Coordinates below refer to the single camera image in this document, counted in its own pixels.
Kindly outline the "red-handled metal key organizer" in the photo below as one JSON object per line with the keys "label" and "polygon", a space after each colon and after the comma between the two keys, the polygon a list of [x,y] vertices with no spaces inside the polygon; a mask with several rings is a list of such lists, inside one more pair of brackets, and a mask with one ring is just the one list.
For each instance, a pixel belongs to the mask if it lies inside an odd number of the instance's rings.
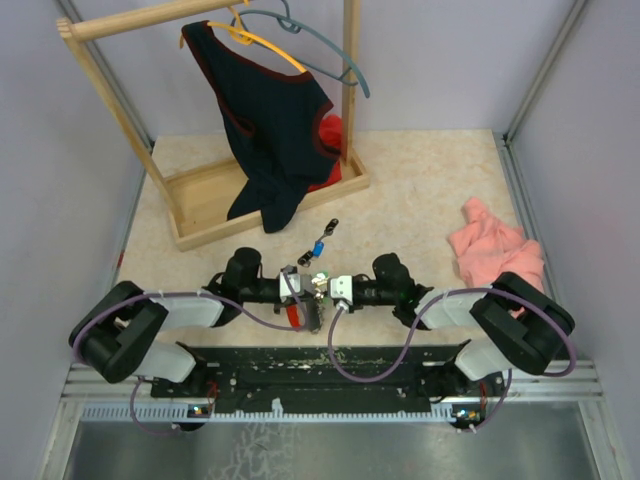
{"label": "red-handled metal key organizer", "polygon": [[306,330],[312,334],[320,332],[324,322],[324,305],[323,300],[317,297],[317,292],[315,301],[296,303],[288,299],[284,306],[289,325],[294,330]]}

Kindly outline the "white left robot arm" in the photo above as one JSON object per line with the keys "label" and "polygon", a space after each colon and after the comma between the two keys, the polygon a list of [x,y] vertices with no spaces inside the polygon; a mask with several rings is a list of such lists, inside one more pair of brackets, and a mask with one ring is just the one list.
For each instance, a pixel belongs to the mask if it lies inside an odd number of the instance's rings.
{"label": "white left robot arm", "polygon": [[75,359],[114,384],[130,376],[173,383],[184,395],[201,394],[208,373],[186,346],[156,340],[167,330],[218,328],[240,315],[280,331],[316,331],[321,326],[311,278],[287,266],[275,278],[262,276],[261,254],[237,249],[224,271],[202,289],[142,290],[131,281],[116,284],[72,330]]}

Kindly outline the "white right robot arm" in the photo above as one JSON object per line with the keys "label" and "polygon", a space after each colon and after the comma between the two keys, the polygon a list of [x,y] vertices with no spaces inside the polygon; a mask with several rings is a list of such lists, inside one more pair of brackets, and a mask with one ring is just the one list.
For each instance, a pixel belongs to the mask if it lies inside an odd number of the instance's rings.
{"label": "white right robot arm", "polygon": [[576,367],[570,340],[571,315],[514,272],[490,284],[435,289],[417,283],[394,253],[373,261],[371,280],[342,275],[328,280],[325,292],[342,316],[371,306],[389,306],[411,332],[479,327],[485,336],[466,342],[447,370],[448,387],[470,395],[482,379],[506,370],[562,378]]}

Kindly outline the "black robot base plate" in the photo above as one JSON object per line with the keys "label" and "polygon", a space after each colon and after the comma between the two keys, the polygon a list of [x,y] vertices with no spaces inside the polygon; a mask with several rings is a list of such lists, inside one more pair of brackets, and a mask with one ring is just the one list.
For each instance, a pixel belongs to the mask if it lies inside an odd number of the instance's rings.
{"label": "black robot base plate", "polygon": [[220,414],[429,413],[445,399],[484,405],[502,374],[470,381],[453,366],[457,346],[202,347],[183,383],[152,382],[154,399],[208,398]]}

